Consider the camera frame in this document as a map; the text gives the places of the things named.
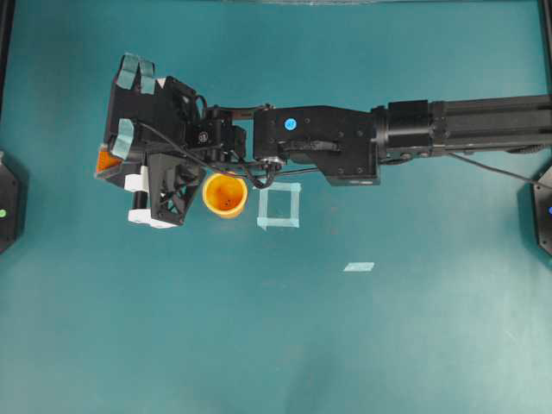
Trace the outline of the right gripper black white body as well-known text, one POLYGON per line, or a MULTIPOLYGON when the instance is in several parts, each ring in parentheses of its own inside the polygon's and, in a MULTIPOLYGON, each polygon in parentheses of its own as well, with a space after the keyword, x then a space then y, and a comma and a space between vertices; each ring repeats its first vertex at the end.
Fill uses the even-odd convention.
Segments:
POLYGON ((206 173, 245 171, 246 131, 234 124, 233 110, 207 107, 203 96, 173 77, 162 87, 157 124, 141 122, 147 155, 148 187, 132 193, 132 223, 156 229, 184 224, 206 173))

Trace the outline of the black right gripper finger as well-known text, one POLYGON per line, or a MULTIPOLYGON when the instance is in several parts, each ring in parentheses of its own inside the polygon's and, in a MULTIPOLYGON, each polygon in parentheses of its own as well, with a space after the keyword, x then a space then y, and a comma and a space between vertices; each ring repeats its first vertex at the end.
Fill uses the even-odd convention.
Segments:
POLYGON ((114 77, 108 106, 108 129, 117 129, 120 118, 157 124, 162 87, 153 62, 125 53, 114 77))
POLYGON ((94 172, 94 178, 117 187, 148 187, 147 155, 141 140, 142 132, 141 122, 136 120, 120 118, 117 129, 108 129, 107 121, 99 149, 107 148, 122 160, 122 164, 99 174, 94 172))

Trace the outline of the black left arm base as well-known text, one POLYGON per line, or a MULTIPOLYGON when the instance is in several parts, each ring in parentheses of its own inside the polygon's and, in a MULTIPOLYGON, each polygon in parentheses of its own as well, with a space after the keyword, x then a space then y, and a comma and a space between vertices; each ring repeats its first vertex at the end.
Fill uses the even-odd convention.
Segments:
POLYGON ((28 201, 28 169, 12 154, 1 152, 1 254, 25 229, 28 201))

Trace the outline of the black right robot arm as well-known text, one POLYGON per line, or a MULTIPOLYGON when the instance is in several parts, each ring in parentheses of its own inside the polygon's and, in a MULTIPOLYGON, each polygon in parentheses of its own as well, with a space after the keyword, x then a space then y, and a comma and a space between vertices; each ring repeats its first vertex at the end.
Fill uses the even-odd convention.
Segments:
POLYGON ((122 56, 111 90, 98 179, 132 191, 154 227, 175 227, 207 171, 265 189, 319 172, 332 185, 376 185, 380 167, 478 152, 527 154, 551 145, 548 95, 389 103, 369 111, 327 105, 277 109, 208 105, 152 62, 122 56))

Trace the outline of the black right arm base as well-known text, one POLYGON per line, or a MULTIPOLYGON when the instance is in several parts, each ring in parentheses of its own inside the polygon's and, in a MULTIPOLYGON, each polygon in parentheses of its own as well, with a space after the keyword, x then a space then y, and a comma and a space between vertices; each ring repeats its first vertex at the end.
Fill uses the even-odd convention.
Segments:
POLYGON ((536 183, 530 185, 536 242, 551 256, 551 166, 540 172, 536 183))

